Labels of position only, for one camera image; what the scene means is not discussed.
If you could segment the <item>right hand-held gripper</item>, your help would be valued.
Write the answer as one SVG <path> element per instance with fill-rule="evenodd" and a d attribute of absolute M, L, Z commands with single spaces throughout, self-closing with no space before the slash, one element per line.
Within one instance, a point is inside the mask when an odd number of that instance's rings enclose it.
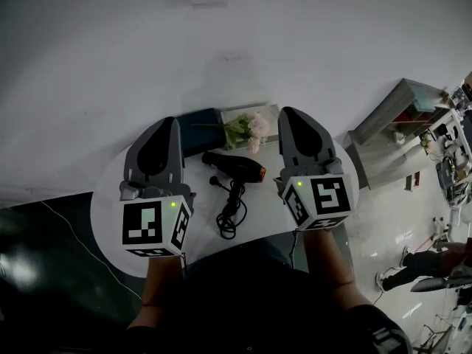
<path fill-rule="evenodd" d="M 292 107 L 282 108 L 278 129 L 286 168 L 274 182 L 296 229 L 332 229 L 343 223 L 355 209 L 353 183 L 336 157 L 329 132 L 313 117 Z M 310 160 L 324 163 L 300 166 Z"/>

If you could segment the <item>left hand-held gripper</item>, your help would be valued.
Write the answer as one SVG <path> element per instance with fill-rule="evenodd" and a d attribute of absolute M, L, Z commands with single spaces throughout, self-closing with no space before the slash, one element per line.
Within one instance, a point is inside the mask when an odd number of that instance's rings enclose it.
<path fill-rule="evenodd" d="M 129 148 L 124 178 L 135 183 L 120 184 L 119 222 L 122 247 L 131 254 L 180 256 L 196 194 L 186 184 L 137 184 L 151 177 L 170 183 L 183 180 L 181 132 L 175 117 L 151 125 Z"/>

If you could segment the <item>round white table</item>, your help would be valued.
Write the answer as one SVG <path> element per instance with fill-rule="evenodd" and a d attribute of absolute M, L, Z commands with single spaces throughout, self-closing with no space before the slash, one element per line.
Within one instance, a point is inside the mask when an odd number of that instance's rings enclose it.
<path fill-rule="evenodd" d="M 125 156 L 123 149 L 106 167 L 91 199 L 90 219 L 94 239 L 105 258 L 118 270 L 134 277 L 145 277 L 148 262 L 145 258 L 126 251 L 122 246 L 121 219 L 115 207 L 119 203 L 119 183 L 124 179 Z M 190 218 L 183 251 L 188 263 L 218 251 L 262 237 L 282 234 L 295 229 L 296 224 L 288 208 L 277 194 L 273 179 L 280 174 L 283 160 L 276 143 L 261 147 L 253 158 L 267 169 L 261 184 L 247 184 L 238 217 L 243 222 L 233 240 L 220 236 L 215 219 L 226 203 L 224 190 L 209 184 L 217 174 L 214 167 L 206 166 L 201 156 L 184 160 L 184 181 L 195 192 L 194 214 Z"/>

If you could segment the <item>person's right forearm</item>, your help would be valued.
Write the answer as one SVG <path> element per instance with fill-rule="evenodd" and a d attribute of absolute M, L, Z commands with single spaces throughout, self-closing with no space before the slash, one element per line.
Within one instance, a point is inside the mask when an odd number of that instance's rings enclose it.
<path fill-rule="evenodd" d="M 353 271 L 330 230 L 304 231 L 302 236 L 309 273 L 319 279 L 334 303 L 344 310 L 372 304 L 358 290 Z"/>

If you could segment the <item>person's left forearm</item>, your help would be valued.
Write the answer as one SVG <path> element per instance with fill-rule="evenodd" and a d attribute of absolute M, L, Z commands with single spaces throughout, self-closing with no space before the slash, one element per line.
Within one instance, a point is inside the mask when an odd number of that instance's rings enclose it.
<path fill-rule="evenodd" d="M 128 329 L 155 328 L 162 319 L 173 294 L 183 282 L 183 278 L 180 257 L 150 258 L 142 292 L 142 306 L 136 318 L 128 325 Z"/>

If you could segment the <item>pink artificial flower bouquet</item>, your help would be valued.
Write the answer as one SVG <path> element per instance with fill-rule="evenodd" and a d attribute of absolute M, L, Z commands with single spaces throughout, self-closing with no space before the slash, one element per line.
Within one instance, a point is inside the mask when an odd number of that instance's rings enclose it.
<path fill-rule="evenodd" d="M 226 137 L 226 149 L 237 150 L 244 145 L 248 152 L 256 154 L 267 142 L 269 122 L 259 113 L 240 114 L 226 123 L 196 123 L 195 127 L 223 129 Z"/>

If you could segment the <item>dark blue box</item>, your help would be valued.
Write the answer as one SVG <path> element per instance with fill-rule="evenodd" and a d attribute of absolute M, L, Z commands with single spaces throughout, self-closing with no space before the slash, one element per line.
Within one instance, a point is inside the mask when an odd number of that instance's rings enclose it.
<path fill-rule="evenodd" d="M 218 109 L 194 111 L 177 117 L 177 120 L 184 158 L 225 146 L 226 134 Z"/>

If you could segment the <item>grey wooden shelf desk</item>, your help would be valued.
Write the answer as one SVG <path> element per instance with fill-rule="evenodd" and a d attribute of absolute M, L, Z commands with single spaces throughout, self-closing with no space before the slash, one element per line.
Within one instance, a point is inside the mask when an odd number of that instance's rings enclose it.
<path fill-rule="evenodd" d="M 348 133 L 361 166 L 360 176 L 371 190 L 428 167 L 420 136 L 449 112 L 449 101 L 446 90 L 403 78 Z"/>

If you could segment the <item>person's black shirt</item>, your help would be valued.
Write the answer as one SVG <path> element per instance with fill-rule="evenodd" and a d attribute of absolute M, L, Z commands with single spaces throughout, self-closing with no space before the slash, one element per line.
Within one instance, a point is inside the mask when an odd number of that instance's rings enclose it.
<path fill-rule="evenodd" d="M 319 281 L 263 251 L 197 262 L 164 294 L 155 327 L 131 327 L 122 354 L 412 354 L 373 305 L 343 308 Z"/>

